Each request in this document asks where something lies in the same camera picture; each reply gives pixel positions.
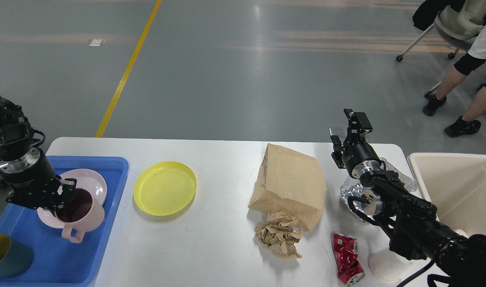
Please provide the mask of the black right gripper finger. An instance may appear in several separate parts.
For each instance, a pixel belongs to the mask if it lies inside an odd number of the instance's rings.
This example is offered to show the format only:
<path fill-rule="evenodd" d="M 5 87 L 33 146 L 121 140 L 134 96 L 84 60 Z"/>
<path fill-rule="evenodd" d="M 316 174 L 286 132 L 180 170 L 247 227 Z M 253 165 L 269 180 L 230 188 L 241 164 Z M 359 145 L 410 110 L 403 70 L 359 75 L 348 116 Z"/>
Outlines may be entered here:
<path fill-rule="evenodd" d="M 344 109 L 348 119 L 347 136 L 345 145 L 357 145 L 367 141 L 367 134 L 372 133 L 373 127 L 366 113 L 354 112 L 352 109 Z"/>
<path fill-rule="evenodd" d="M 333 152 L 331 156 L 334 163 L 337 165 L 338 169 L 346 169 L 346 165 L 343 162 L 343 143 L 341 142 L 339 136 L 331 136 L 331 141 L 333 144 Z"/>

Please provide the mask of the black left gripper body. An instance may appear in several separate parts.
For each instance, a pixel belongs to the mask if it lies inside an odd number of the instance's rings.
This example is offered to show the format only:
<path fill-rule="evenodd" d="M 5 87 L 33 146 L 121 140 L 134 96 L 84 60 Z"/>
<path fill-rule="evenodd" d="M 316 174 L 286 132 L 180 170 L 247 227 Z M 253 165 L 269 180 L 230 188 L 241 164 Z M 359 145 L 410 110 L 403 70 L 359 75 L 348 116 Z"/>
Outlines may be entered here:
<path fill-rule="evenodd" d="M 51 180 L 59 178 L 39 147 L 19 159 L 0 161 L 0 176 L 11 191 L 51 191 Z"/>

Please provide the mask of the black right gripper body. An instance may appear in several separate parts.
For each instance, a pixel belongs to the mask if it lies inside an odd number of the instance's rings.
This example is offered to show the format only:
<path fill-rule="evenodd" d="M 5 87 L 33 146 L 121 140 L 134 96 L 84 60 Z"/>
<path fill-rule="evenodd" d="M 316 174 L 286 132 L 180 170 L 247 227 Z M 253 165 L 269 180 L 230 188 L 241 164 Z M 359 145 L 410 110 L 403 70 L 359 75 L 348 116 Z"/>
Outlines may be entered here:
<path fill-rule="evenodd" d="M 346 169 L 349 176 L 359 179 L 368 171 L 380 170 L 382 161 L 366 141 L 355 145 L 343 145 L 340 151 L 340 169 Z"/>

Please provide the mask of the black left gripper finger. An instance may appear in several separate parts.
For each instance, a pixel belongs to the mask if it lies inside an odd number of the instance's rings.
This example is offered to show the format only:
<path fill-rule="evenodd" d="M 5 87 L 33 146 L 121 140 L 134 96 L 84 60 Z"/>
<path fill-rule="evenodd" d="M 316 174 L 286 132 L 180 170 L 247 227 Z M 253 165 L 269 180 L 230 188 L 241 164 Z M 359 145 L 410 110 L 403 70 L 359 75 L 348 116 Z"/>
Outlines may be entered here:
<path fill-rule="evenodd" d="M 51 214 L 62 209 L 75 194 L 77 179 L 75 178 L 55 178 L 51 180 Z"/>
<path fill-rule="evenodd" d="M 29 209 L 53 210 L 58 205 L 57 191 L 10 191 L 6 202 Z"/>

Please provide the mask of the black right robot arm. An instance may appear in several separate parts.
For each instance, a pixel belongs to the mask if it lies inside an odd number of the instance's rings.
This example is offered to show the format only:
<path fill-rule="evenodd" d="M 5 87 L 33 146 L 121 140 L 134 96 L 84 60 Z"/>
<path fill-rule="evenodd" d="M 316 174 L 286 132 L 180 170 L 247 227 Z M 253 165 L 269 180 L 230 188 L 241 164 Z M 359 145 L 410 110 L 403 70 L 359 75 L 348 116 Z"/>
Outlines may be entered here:
<path fill-rule="evenodd" d="M 430 259 L 419 271 L 400 283 L 408 284 L 433 265 L 445 275 L 429 274 L 427 285 L 486 287 L 486 236 L 468 238 L 436 220 L 437 207 L 405 189 L 398 173 L 388 170 L 365 139 L 373 128 L 367 115 L 344 109 L 347 136 L 342 142 L 331 135 L 332 158 L 340 169 L 365 188 L 348 196 L 350 210 L 361 220 L 378 226 L 389 237 L 389 250 L 408 260 Z"/>

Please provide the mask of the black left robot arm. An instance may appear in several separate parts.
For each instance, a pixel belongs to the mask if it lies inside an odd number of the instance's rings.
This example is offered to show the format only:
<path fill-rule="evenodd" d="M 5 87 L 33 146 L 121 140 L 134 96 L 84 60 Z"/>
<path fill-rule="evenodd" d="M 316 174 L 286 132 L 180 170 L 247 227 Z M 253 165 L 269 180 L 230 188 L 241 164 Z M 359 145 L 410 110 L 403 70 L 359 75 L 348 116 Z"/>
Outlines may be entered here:
<path fill-rule="evenodd" d="M 56 216 L 72 199 L 77 180 L 55 172 L 40 148 L 44 140 L 21 106 L 0 95 L 0 177 L 11 189 L 6 202 Z"/>

